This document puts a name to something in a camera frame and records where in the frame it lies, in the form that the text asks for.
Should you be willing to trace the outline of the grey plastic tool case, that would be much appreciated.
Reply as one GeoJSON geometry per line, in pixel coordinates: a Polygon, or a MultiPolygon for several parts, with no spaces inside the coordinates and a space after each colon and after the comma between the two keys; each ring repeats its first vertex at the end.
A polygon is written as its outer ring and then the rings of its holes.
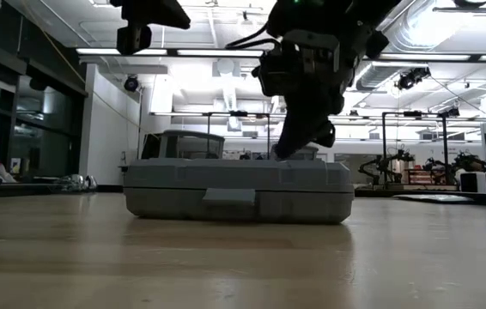
{"type": "Polygon", "coordinates": [[[350,170],[324,161],[139,160],[123,189],[133,215],[198,221],[338,224],[355,196],[350,170]]]}

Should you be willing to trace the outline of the shiny metal object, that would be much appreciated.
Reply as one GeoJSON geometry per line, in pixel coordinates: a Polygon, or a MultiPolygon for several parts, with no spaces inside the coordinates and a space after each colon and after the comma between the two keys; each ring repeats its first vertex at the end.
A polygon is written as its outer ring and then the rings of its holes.
{"type": "Polygon", "coordinates": [[[95,191],[98,187],[94,176],[81,174],[71,174],[64,176],[56,181],[61,186],[62,191],[69,192],[89,192],[95,191]]]}

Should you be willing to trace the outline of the red storage rack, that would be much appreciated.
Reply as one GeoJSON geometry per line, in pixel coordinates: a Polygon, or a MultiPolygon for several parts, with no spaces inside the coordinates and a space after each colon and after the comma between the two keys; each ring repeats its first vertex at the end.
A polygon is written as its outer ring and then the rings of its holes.
{"type": "Polygon", "coordinates": [[[406,180],[408,185],[433,185],[433,174],[422,169],[406,169],[406,180]]]}

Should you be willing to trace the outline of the black flat rectangular bar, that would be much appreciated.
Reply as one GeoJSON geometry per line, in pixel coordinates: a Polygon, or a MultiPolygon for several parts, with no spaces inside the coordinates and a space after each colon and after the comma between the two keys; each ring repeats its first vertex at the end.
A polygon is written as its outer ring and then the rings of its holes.
{"type": "Polygon", "coordinates": [[[414,194],[414,195],[396,195],[394,198],[401,200],[418,201],[425,203],[473,203],[470,197],[446,194],[414,194]]]}

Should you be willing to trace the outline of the black stand frame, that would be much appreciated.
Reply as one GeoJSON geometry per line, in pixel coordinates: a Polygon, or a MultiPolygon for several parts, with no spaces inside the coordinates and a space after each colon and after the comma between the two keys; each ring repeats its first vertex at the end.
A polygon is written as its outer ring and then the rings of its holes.
{"type": "Polygon", "coordinates": [[[383,148],[382,159],[383,160],[387,158],[386,118],[388,115],[394,115],[397,117],[397,119],[411,118],[412,120],[422,120],[426,116],[433,116],[433,120],[435,122],[441,122],[445,178],[446,178],[446,184],[448,185],[450,182],[450,175],[449,175],[450,167],[449,167],[449,160],[448,160],[447,116],[439,115],[438,113],[432,113],[432,112],[421,112],[419,110],[406,111],[406,112],[382,112],[381,126],[382,126],[382,148],[383,148]]]}

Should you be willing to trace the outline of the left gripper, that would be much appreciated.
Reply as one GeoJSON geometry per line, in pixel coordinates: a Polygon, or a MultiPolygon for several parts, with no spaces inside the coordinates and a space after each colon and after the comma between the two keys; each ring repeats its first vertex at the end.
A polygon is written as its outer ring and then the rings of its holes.
{"type": "Polygon", "coordinates": [[[149,24],[190,28],[191,19],[177,0],[109,0],[115,8],[121,8],[121,18],[126,27],[117,30],[116,49],[121,55],[133,55],[148,49],[152,41],[149,24]]]}

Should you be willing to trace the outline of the white box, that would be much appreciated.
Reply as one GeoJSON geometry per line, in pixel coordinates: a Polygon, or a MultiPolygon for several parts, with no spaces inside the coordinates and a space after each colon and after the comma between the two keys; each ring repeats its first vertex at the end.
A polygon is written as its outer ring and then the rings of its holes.
{"type": "Polygon", "coordinates": [[[461,173],[460,190],[463,192],[486,193],[486,173],[483,172],[461,173]]]}

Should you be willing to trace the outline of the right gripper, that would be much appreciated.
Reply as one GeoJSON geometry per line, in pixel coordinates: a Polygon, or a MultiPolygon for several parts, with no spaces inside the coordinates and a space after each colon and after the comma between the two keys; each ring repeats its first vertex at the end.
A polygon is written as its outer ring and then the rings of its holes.
{"type": "Polygon", "coordinates": [[[263,53],[252,76],[258,78],[264,95],[283,96],[287,104],[275,150],[279,160],[310,142],[333,146],[336,129],[328,115],[343,110],[343,94],[354,75],[355,48],[334,34],[290,30],[263,53]]]}

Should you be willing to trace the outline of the silver ventilation duct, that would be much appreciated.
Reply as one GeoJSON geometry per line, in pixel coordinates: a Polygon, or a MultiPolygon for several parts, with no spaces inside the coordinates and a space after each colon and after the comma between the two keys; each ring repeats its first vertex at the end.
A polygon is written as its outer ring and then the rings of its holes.
{"type": "Polygon", "coordinates": [[[472,13],[434,11],[455,7],[453,0],[416,0],[384,31],[384,52],[431,52],[473,19],[472,13]]]}

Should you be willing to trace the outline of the dark desk monitor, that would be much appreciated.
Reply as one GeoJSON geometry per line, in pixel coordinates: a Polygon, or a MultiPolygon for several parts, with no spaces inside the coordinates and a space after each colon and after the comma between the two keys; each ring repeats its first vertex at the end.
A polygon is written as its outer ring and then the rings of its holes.
{"type": "Polygon", "coordinates": [[[161,150],[161,133],[146,134],[143,139],[141,159],[158,158],[161,150]]]}

